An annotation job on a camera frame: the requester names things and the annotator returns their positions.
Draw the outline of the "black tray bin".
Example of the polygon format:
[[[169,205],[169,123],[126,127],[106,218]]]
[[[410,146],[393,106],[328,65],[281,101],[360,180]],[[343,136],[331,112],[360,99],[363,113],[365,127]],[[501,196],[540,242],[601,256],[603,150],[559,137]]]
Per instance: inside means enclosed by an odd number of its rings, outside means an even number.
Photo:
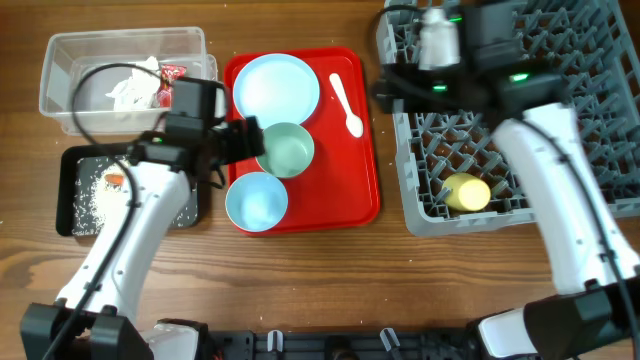
[[[73,219],[74,183],[77,176],[77,162],[87,157],[106,157],[96,146],[83,145],[68,148],[61,157],[58,201],[55,228],[61,236],[71,233]]]

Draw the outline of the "yellow plastic cup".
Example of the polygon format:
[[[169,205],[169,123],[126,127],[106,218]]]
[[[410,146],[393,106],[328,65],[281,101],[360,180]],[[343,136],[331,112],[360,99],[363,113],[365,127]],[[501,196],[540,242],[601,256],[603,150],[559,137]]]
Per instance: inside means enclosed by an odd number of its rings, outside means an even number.
[[[457,211],[480,211],[491,199],[489,186],[480,178],[467,173],[451,175],[444,181],[443,188],[449,191],[444,203]]]

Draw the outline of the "white plastic spoon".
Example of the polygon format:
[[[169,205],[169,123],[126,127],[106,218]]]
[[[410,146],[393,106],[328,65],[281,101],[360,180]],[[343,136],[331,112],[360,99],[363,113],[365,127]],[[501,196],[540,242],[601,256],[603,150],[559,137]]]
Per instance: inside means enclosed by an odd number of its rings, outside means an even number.
[[[361,138],[364,134],[364,125],[361,118],[358,117],[351,109],[340,75],[337,73],[330,74],[329,81],[345,112],[347,130],[353,137]]]

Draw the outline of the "clear plastic bin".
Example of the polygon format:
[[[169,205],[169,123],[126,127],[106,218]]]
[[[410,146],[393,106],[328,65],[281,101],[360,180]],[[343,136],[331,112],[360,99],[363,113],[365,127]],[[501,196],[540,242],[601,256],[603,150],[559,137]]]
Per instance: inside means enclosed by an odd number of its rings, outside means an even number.
[[[169,27],[60,33],[49,40],[42,68],[39,111],[55,119],[68,135],[78,135],[70,112],[77,84],[88,71],[112,63],[180,65],[192,78],[214,80],[216,59],[199,27]],[[154,125],[161,108],[116,111],[107,96],[132,75],[130,68],[104,70],[82,86],[77,98],[81,125],[92,135],[134,134]]]

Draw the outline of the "light blue bowl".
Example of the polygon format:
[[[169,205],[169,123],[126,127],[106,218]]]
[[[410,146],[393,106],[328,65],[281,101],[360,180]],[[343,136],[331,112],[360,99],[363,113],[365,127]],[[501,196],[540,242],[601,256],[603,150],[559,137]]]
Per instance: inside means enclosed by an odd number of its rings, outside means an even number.
[[[231,222],[247,232],[264,232],[285,216],[289,199],[284,184],[275,176],[252,172],[240,176],[229,187],[226,213]]]

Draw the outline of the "orange carrot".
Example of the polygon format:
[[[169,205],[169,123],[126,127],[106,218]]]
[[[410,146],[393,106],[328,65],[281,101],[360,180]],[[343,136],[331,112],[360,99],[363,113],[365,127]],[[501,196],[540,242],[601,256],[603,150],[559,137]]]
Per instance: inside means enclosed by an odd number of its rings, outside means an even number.
[[[107,174],[104,179],[107,184],[115,187],[121,187],[125,182],[125,176],[122,174]]]

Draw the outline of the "white tissue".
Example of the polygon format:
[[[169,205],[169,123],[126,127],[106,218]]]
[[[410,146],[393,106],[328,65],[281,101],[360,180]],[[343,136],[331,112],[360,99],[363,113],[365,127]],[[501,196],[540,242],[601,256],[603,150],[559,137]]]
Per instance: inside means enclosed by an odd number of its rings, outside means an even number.
[[[152,72],[133,69],[131,75],[116,84],[106,96],[114,100],[114,111],[145,110],[153,108],[156,93],[161,85],[160,64],[156,57],[150,56],[145,61],[136,62],[136,66]]]

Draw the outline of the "red snack wrapper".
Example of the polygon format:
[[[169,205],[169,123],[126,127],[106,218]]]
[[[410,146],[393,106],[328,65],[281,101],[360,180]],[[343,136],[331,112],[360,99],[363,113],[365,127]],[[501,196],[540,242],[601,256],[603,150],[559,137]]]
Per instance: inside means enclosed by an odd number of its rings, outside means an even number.
[[[173,96],[173,83],[187,72],[187,68],[181,65],[163,64],[160,68],[161,85],[156,93],[159,107],[170,107]]]

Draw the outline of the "grey dishwasher rack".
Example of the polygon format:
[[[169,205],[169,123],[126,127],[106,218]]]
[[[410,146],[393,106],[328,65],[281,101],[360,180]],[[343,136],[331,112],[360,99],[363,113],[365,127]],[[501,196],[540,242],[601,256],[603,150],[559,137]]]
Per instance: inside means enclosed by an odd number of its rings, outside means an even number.
[[[545,211],[608,232],[638,212],[639,60],[616,2],[396,3],[369,34],[412,234]]]

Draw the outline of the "mint green bowl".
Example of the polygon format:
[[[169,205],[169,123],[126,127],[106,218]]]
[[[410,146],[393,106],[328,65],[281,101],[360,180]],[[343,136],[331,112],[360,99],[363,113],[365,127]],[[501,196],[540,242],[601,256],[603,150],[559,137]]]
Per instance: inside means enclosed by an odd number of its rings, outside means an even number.
[[[315,143],[301,125],[277,123],[263,131],[265,153],[256,158],[260,168],[278,178],[294,178],[311,164]]]

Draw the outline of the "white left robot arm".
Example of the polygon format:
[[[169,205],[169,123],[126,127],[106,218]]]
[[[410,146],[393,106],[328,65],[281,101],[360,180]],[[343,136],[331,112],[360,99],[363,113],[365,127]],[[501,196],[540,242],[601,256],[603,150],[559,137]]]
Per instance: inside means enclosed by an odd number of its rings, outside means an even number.
[[[171,115],[162,132],[129,147],[123,196],[92,249],[51,305],[33,303],[20,335],[29,359],[211,359],[207,324],[163,319],[140,332],[134,322],[142,285],[192,188],[221,166],[261,155],[253,117],[208,123]]]

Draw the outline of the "red serving tray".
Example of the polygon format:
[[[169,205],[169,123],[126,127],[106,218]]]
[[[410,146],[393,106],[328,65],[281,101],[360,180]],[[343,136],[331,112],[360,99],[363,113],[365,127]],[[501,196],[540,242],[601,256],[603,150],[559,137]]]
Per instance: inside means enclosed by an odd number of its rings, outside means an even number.
[[[239,71],[251,60],[267,54],[256,53],[233,57],[224,70],[224,82],[232,94],[232,114],[237,111],[232,88]],[[315,112],[301,124],[312,136],[315,154],[310,166],[294,178],[278,178],[288,193],[288,209],[284,218],[264,232],[275,235],[364,225],[372,221],[380,209],[380,194],[373,149],[364,74],[360,58],[345,47],[292,50],[292,55],[306,62],[320,83],[320,100]],[[353,137],[346,127],[346,115],[329,75],[340,75],[352,111],[361,118],[364,134]],[[228,166],[231,184],[240,176],[265,172],[253,157]]]

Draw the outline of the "light blue plate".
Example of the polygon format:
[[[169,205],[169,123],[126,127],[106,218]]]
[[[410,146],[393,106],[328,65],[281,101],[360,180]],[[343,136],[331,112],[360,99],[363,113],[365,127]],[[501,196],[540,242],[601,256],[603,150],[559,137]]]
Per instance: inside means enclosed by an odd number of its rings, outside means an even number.
[[[300,58],[273,53],[249,61],[239,71],[232,93],[239,114],[255,117],[259,127],[266,129],[308,120],[319,104],[320,83]]]

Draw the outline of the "white rice grains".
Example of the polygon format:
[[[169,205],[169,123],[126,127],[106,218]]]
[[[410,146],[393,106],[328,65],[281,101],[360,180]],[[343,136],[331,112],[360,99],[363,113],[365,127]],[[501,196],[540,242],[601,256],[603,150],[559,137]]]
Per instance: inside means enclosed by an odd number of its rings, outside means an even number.
[[[122,186],[106,183],[107,174],[122,174],[122,170],[107,157],[87,157],[77,162],[74,183],[73,219],[71,233],[74,236],[97,235],[107,216],[116,210],[122,198]]]

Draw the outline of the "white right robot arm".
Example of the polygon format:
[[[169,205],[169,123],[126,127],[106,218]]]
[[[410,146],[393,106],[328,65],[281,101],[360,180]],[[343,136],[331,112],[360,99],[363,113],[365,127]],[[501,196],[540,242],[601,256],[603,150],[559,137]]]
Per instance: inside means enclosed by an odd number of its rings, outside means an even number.
[[[374,96],[385,112],[482,114],[534,211],[556,292],[481,319],[489,357],[569,359],[638,338],[639,256],[596,182],[558,73],[541,61],[484,70],[385,64]]]

